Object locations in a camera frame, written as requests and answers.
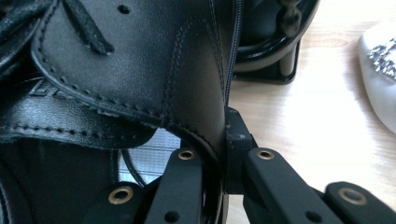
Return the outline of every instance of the wooden surface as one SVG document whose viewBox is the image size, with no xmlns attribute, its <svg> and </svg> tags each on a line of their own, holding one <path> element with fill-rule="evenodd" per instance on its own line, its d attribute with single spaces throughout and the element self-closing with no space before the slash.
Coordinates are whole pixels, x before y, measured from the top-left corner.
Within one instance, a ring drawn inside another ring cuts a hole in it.
<svg viewBox="0 0 396 224">
<path fill-rule="evenodd" d="M 310 186 L 352 182 L 396 210 L 396 134 L 370 105 L 357 47 L 383 21 L 396 21 L 396 1 L 321 0 L 296 79 L 286 86 L 235 81 L 230 105 L 259 146 L 280 152 Z M 231 198 L 228 223 L 248 223 L 241 202 Z"/>
</svg>

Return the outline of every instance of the black shoelace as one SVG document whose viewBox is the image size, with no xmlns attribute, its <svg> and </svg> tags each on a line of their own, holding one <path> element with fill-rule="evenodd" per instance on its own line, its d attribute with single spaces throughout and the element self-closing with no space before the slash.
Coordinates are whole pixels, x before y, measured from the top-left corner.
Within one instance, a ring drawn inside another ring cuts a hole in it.
<svg viewBox="0 0 396 224">
<path fill-rule="evenodd" d="M 113 46 L 106 41 L 87 9 L 78 0 L 61 0 L 70 21 L 82 33 L 81 38 L 93 51 L 108 55 L 114 51 Z M 7 39 L 16 32 L 16 27 L 41 17 L 52 4 L 52 0 L 38 0 L 12 8 L 0 21 L 0 40 Z"/>
</svg>

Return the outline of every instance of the metal grommet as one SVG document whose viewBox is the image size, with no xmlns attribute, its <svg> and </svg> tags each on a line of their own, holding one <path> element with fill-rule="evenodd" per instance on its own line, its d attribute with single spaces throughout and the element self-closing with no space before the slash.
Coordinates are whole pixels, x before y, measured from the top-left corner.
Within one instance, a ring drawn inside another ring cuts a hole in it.
<svg viewBox="0 0 396 224">
<path fill-rule="evenodd" d="M 127 203 L 134 196 L 134 190 L 131 187 L 123 186 L 114 189 L 108 195 L 108 201 L 112 204 Z"/>
<path fill-rule="evenodd" d="M 342 199 L 349 203 L 353 203 L 356 205 L 366 205 L 367 198 L 362 193 L 358 192 L 355 189 L 350 188 L 341 188 L 338 190 L 338 194 Z"/>
<path fill-rule="evenodd" d="M 189 161 L 195 157 L 195 154 L 191 150 L 184 150 L 178 153 L 178 157 L 181 158 L 183 161 Z"/>
<path fill-rule="evenodd" d="M 257 153 L 257 156 L 262 159 L 262 160 L 266 160 L 266 161 L 270 161 L 272 160 L 275 155 L 274 153 L 267 151 L 267 150 L 261 150 Z"/>
</svg>

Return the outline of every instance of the white shoe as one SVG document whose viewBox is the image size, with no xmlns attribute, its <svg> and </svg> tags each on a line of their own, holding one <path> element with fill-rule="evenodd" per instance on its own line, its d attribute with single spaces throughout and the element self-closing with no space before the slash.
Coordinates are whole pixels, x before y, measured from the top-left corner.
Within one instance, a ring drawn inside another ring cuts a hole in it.
<svg viewBox="0 0 396 224">
<path fill-rule="evenodd" d="M 394 65 L 396 64 L 396 42 L 390 42 L 390 40 L 396 39 L 395 27 L 396 23 L 377 25 L 366 31 L 359 41 L 361 72 L 370 103 L 379 119 L 394 133 L 396 133 L 396 74 L 393 72 L 396 71 L 396 65 Z M 393 43 L 395 50 L 389 50 Z M 387 48 L 378 47 L 380 45 L 387 46 Z M 375 65 L 373 56 L 382 58 L 384 61 Z M 387 69 L 382 70 L 384 66 L 380 67 L 385 61 L 394 62 L 393 65 L 388 66 L 388 72 Z"/>
</svg>

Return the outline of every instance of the silver embellishment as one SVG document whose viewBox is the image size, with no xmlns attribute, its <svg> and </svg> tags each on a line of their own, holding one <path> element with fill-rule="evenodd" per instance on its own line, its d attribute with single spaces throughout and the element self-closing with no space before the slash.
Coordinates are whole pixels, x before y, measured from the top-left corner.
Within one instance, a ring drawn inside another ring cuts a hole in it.
<svg viewBox="0 0 396 224">
<path fill-rule="evenodd" d="M 396 39 L 392 38 L 385 45 L 378 45 L 368 53 L 374 62 L 375 71 L 381 72 L 396 80 Z"/>
</svg>

